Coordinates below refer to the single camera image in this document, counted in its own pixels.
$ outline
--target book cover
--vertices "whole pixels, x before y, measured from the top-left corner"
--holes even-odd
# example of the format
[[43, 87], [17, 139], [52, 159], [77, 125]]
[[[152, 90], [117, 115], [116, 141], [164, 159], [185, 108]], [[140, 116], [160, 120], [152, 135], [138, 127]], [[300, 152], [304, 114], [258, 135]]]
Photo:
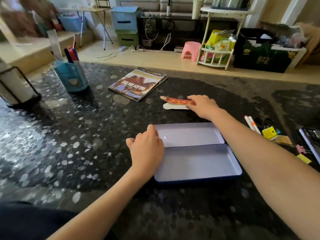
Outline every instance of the book cover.
[[138, 102], [167, 78], [165, 74], [135, 69], [108, 88]]

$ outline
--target left hand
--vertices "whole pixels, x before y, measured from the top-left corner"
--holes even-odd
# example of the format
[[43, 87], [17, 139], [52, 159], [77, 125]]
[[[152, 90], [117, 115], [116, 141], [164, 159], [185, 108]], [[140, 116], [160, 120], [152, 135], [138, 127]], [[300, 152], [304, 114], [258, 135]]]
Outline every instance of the left hand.
[[156, 173], [165, 153], [158, 131], [150, 124], [143, 134], [126, 139], [126, 143], [131, 153], [132, 171], [147, 182]]

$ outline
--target yellow pencil sharpener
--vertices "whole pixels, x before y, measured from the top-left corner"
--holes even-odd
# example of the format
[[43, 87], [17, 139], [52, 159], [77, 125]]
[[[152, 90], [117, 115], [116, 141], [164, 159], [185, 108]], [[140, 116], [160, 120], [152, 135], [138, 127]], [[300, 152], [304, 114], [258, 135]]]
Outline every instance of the yellow pencil sharpener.
[[277, 137], [277, 133], [276, 133], [275, 129], [273, 128], [273, 126], [267, 128], [267, 129], [264, 129], [262, 131], [262, 134], [265, 138], [267, 138], [269, 140], [272, 140]]

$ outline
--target right hand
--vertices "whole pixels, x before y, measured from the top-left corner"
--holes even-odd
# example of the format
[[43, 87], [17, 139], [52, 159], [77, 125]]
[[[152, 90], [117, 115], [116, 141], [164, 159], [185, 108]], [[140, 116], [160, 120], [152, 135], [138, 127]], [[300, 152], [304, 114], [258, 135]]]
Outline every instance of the right hand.
[[128, 138], [126, 143], [131, 153], [132, 172], [146, 183], [162, 162], [165, 147], [154, 125], [139, 133], [135, 139]]
[[191, 95], [188, 96], [188, 99], [194, 101], [195, 105], [188, 104], [186, 107], [195, 112], [199, 117], [210, 121], [212, 120], [214, 111], [219, 109], [216, 101], [206, 95]]

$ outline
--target plastic stool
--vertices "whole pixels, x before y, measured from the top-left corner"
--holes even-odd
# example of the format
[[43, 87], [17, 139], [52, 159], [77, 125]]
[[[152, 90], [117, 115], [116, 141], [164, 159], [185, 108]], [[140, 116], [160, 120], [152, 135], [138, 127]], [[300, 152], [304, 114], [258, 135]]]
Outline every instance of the plastic stool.
[[196, 62], [198, 59], [198, 54], [199, 54], [199, 49], [200, 49], [201, 44], [198, 42], [194, 41], [187, 41], [184, 44], [183, 51], [181, 54], [181, 58], [184, 58], [184, 55], [186, 52], [191, 53], [191, 60]]

